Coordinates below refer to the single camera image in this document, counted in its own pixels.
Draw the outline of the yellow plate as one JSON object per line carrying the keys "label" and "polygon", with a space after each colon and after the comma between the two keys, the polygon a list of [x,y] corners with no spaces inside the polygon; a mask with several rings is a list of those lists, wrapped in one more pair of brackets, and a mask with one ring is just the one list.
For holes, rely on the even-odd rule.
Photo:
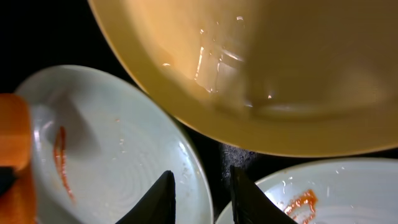
{"label": "yellow plate", "polygon": [[397,146],[397,2],[90,1],[109,46],[163,109],[278,156]]}

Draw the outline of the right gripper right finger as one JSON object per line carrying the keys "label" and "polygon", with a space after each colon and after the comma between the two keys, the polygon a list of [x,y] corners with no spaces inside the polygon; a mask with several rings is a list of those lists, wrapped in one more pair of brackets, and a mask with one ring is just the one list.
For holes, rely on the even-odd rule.
{"label": "right gripper right finger", "polygon": [[229,171],[235,224],[297,224],[276,207],[241,168],[230,166]]}

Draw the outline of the orange green scrub sponge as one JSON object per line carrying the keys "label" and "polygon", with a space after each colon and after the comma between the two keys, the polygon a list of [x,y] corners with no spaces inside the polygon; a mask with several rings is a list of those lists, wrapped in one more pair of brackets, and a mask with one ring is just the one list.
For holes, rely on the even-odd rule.
{"label": "orange green scrub sponge", "polygon": [[36,198],[31,162],[31,128],[27,103],[1,94],[1,166],[16,168],[17,180],[1,196],[1,223],[34,224]]}

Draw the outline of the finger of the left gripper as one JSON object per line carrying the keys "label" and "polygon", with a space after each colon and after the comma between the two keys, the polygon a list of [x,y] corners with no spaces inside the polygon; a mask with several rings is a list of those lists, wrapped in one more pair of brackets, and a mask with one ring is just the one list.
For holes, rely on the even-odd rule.
{"label": "finger of the left gripper", "polygon": [[16,168],[1,166],[0,168],[0,196],[5,194],[17,180]]}

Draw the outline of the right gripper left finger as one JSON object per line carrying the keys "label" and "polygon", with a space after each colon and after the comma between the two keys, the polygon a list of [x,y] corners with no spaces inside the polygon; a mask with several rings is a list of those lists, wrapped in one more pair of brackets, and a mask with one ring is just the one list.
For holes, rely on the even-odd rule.
{"label": "right gripper left finger", "polygon": [[116,224],[175,224],[175,178],[172,171],[165,171]]}

